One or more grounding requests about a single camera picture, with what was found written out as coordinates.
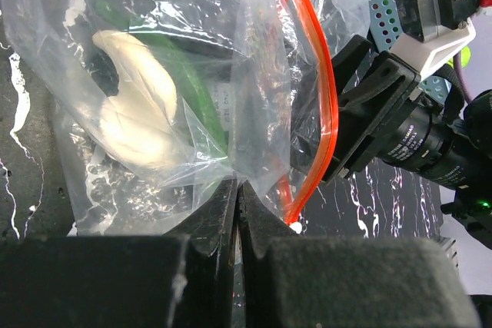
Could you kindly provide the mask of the clear bag with green food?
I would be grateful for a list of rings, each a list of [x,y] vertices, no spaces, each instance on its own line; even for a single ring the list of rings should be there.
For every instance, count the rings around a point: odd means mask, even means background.
[[[343,147],[335,60],[369,1],[1,0],[77,234],[163,234],[232,181],[295,222]]]

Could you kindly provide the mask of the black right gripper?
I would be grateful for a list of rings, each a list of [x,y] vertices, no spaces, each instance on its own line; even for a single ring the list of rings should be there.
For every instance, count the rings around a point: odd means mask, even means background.
[[[322,177],[348,177],[374,158],[440,186],[479,187],[491,178],[490,91],[466,102],[450,65],[437,74],[451,83],[439,103],[420,89],[421,78],[391,53],[377,55],[362,81],[343,92],[372,49],[355,35],[331,59],[339,95],[334,156]]]

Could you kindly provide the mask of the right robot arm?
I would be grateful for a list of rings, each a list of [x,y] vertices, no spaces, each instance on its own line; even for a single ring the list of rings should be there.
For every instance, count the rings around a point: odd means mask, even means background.
[[[347,178],[374,158],[447,189],[441,205],[485,247],[491,246],[491,92],[465,104],[452,88],[444,104],[420,89],[421,77],[388,51],[376,56],[359,84],[346,86],[371,51],[355,35],[332,60],[339,105],[334,157],[322,180]]]

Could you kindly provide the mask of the white fake garlic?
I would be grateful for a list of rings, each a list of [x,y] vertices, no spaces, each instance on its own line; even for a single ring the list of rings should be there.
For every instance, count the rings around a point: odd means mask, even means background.
[[[184,159],[171,124],[178,94],[170,74],[136,37],[98,31],[92,41],[115,66],[118,92],[101,107],[100,128],[109,154],[144,168],[174,167]]]

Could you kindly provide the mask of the green fake cucumber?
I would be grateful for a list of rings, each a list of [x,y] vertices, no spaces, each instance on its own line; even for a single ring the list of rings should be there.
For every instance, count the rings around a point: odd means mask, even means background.
[[[143,21],[128,13],[119,11],[105,0],[94,1],[95,13],[120,31],[130,31],[139,41],[151,49],[173,79],[179,94],[186,100],[191,110],[204,128],[214,138],[218,146],[226,152],[228,143],[221,126],[218,112],[203,79],[196,67],[172,39],[152,31]]]

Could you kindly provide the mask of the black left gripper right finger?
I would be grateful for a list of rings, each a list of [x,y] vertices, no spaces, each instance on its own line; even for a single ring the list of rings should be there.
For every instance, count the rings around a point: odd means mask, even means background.
[[[302,237],[250,184],[238,190],[249,327],[478,327],[480,317],[429,239]]]

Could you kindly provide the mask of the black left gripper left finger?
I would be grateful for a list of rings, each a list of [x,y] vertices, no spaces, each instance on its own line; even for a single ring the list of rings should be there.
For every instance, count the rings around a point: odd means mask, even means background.
[[[235,180],[158,236],[30,239],[1,250],[3,327],[227,327]]]

